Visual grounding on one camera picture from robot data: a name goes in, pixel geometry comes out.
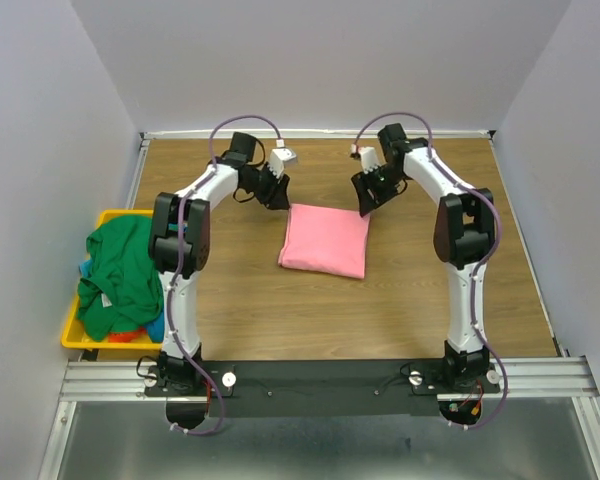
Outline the aluminium front rail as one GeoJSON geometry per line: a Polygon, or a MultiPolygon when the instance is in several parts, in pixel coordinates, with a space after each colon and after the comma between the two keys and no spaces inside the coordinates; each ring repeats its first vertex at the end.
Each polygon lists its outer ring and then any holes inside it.
{"type": "MultiPolygon", "coordinates": [[[[599,390],[584,357],[505,358],[508,397],[597,397],[599,390]]],[[[144,380],[128,361],[71,362],[60,399],[66,402],[148,401],[144,380]]]]}

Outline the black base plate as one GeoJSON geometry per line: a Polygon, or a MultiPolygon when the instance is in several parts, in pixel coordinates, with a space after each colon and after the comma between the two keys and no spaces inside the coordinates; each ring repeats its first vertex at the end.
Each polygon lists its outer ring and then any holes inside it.
{"type": "Polygon", "coordinates": [[[484,396],[501,391],[490,363],[455,371],[443,359],[205,361],[196,370],[162,355],[138,375],[187,433],[207,429],[207,419],[218,429],[243,418],[402,414],[472,426],[484,396]]]}

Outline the pink t shirt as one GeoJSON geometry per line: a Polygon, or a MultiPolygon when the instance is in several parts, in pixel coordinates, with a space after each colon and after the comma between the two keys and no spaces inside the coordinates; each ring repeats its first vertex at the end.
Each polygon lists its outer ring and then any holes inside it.
{"type": "Polygon", "coordinates": [[[278,265],[361,280],[369,227],[357,211],[292,204],[278,265]]]}

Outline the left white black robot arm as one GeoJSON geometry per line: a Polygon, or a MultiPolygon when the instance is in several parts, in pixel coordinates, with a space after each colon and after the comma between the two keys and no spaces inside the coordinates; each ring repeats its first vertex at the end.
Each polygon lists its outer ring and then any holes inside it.
{"type": "Polygon", "coordinates": [[[297,155],[278,137],[264,159],[254,162],[261,144],[253,135],[234,133],[229,148],[213,154],[199,178],[155,199],[149,257],[163,289],[164,338],[146,384],[156,395],[191,396],[209,386],[197,328],[197,282],[210,256],[213,209],[239,190],[268,210],[290,208],[285,167],[297,155]]]}

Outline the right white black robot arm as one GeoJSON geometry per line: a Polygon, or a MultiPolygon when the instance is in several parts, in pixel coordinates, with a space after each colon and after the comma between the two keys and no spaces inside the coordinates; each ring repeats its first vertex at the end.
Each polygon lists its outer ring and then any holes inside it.
{"type": "Polygon", "coordinates": [[[361,171],[351,182],[362,217],[401,194],[414,181],[437,205],[433,246],[448,274],[450,325],[440,379],[460,392],[485,375],[490,351],[485,345],[483,286],[488,259],[499,245],[500,223],[493,196],[455,174],[425,138],[410,139],[403,127],[389,124],[377,138],[383,158],[355,140],[350,156],[361,171]]]}

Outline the green t shirt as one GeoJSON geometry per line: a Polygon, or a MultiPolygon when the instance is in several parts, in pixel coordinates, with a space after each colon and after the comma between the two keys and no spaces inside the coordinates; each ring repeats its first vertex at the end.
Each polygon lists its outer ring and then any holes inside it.
{"type": "Polygon", "coordinates": [[[163,311],[162,284],[148,254],[150,232],[149,217],[126,214],[87,237],[91,264],[77,287],[77,318],[92,340],[135,332],[163,311]]]}

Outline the orange t shirt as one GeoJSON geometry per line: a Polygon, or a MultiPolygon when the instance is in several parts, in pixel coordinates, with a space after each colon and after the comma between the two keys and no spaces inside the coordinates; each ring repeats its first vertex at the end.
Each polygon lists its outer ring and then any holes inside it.
{"type": "Polygon", "coordinates": [[[110,332],[107,335],[107,341],[109,343],[146,343],[151,342],[150,337],[144,327],[139,327],[135,330],[129,330],[124,332],[110,332]]]}

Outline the yellow plastic bin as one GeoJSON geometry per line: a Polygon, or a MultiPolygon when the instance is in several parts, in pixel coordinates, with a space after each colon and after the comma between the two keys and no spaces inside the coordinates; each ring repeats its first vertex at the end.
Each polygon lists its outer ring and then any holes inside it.
{"type": "Polygon", "coordinates": [[[163,289],[148,244],[152,212],[109,209],[85,241],[76,294],[60,337],[69,349],[157,350],[163,289]]]}

